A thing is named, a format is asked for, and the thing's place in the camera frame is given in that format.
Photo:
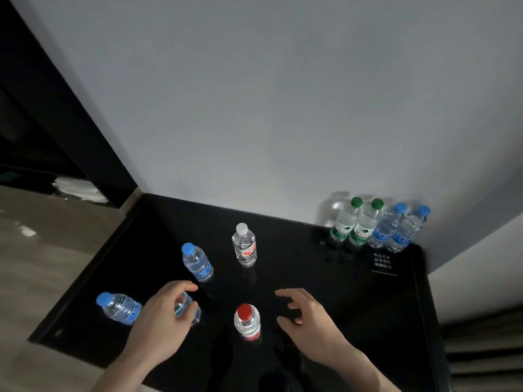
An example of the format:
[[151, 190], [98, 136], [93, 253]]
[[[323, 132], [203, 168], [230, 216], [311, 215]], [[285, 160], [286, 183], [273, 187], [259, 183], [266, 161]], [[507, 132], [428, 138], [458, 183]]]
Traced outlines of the clear plastic water bottle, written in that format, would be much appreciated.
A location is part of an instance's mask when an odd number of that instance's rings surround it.
[[[186, 309], [193, 303], [192, 297], [186, 292], [183, 291], [182, 294], [176, 299], [175, 302], [175, 317], [180, 318], [183, 316]], [[191, 323], [192, 326], [198, 324], [201, 320], [201, 309], [198, 306], [196, 309], [196, 312], [193, 316], [193, 321]]]

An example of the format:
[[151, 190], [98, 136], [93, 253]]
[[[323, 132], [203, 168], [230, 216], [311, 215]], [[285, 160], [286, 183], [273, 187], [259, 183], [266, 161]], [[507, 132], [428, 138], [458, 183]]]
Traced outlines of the black cabinet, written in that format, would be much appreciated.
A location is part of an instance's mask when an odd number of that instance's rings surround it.
[[10, 0], [0, 0], [0, 84], [121, 208], [138, 185]]

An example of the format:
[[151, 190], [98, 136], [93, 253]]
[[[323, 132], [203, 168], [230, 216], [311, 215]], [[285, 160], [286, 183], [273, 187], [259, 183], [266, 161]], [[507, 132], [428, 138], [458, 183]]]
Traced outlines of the green cap water bottle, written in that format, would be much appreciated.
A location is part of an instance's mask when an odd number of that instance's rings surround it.
[[330, 229], [329, 239], [333, 245], [340, 246], [347, 239], [358, 221], [362, 206], [363, 199], [361, 197], [353, 197], [350, 203], [340, 211]]
[[361, 247], [367, 242], [382, 217], [383, 206], [384, 201], [381, 198], [374, 198], [370, 205], [361, 211], [355, 226], [349, 233], [348, 241], [352, 246]]

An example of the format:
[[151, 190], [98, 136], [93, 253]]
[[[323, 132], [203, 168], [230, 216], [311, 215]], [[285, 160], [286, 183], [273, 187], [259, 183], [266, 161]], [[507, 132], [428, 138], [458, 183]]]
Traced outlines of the blue cap water bottle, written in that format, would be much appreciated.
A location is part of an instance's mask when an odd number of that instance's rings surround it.
[[382, 248], [388, 239], [398, 230], [408, 210], [408, 204], [398, 202], [387, 210], [379, 220], [376, 228], [367, 240], [373, 249]]
[[96, 304], [111, 320], [132, 326], [141, 313], [142, 304], [125, 294], [100, 293]]
[[396, 232], [389, 237], [384, 247], [392, 253], [403, 251], [427, 224], [431, 209], [427, 205], [420, 205], [407, 215], [400, 223]]
[[193, 243], [184, 243], [181, 253], [184, 266], [197, 281], [205, 283], [212, 279], [214, 268], [202, 248]]

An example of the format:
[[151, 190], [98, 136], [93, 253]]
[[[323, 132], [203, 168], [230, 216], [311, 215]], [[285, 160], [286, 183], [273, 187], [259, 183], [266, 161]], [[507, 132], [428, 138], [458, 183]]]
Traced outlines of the black sign card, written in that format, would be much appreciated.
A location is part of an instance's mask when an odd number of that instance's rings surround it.
[[370, 270], [380, 274], [397, 276], [395, 255], [388, 250], [372, 250], [370, 253]]

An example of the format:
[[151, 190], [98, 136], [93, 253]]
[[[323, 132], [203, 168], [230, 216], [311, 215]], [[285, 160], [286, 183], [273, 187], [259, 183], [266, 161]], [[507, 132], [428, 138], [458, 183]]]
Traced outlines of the person's right hand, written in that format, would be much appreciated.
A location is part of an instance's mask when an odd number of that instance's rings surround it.
[[302, 288], [279, 289], [275, 295], [290, 298], [288, 307], [301, 312], [303, 337], [301, 340], [292, 340], [296, 347], [312, 361], [333, 368], [340, 348], [350, 343], [324, 307]]

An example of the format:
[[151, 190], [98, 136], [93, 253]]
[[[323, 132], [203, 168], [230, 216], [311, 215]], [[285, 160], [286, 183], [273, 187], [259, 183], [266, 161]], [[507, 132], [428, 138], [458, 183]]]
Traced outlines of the person's right forearm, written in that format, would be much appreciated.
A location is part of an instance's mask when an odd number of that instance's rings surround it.
[[402, 392], [350, 344], [340, 348], [333, 369], [354, 392]]

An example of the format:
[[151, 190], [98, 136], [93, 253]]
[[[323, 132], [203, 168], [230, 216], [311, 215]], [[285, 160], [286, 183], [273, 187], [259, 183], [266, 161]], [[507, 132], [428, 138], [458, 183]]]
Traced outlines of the person's left forearm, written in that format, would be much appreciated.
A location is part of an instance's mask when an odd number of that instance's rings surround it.
[[147, 375], [139, 356], [121, 354], [104, 371], [90, 392], [136, 392]]

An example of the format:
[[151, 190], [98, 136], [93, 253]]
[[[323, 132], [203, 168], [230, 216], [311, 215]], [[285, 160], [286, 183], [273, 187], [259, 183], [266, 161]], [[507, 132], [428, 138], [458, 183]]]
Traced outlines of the person's left hand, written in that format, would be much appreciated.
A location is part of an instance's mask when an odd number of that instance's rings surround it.
[[142, 308], [122, 354], [139, 356], [148, 370], [173, 356], [191, 328], [175, 317], [176, 299], [183, 291], [197, 290], [198, 286], [190, 281], [172, 281], [164, 285]]

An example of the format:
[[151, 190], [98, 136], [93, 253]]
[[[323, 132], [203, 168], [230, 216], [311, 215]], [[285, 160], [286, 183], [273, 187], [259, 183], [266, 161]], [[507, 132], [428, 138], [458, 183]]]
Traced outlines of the white crumpled cloth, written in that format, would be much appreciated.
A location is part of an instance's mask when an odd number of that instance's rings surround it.
[[109, 200], [90, 181], [71, 177], [57, 177], [51, 183], [54, 194], [67, 200], [107, 205]]

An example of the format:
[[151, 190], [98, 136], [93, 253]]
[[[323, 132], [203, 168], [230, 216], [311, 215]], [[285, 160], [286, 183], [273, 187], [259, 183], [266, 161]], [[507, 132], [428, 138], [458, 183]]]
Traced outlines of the white cap water bottle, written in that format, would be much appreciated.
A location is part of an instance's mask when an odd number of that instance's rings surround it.
[[245, 268], [253, 267], [257, 260], [256, 238], [246, 223], [237, 224], [232, 242], [240, 265]]

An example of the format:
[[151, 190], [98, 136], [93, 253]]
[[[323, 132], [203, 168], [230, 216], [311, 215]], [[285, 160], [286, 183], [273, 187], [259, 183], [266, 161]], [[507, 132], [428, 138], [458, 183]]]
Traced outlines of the red cap water bottle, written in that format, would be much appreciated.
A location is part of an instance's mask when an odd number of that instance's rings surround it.
[[261, 338], [260, 313], [251, 304], [243, 303], [236, 309], [234, 326], [245, 341], [254, 342]]

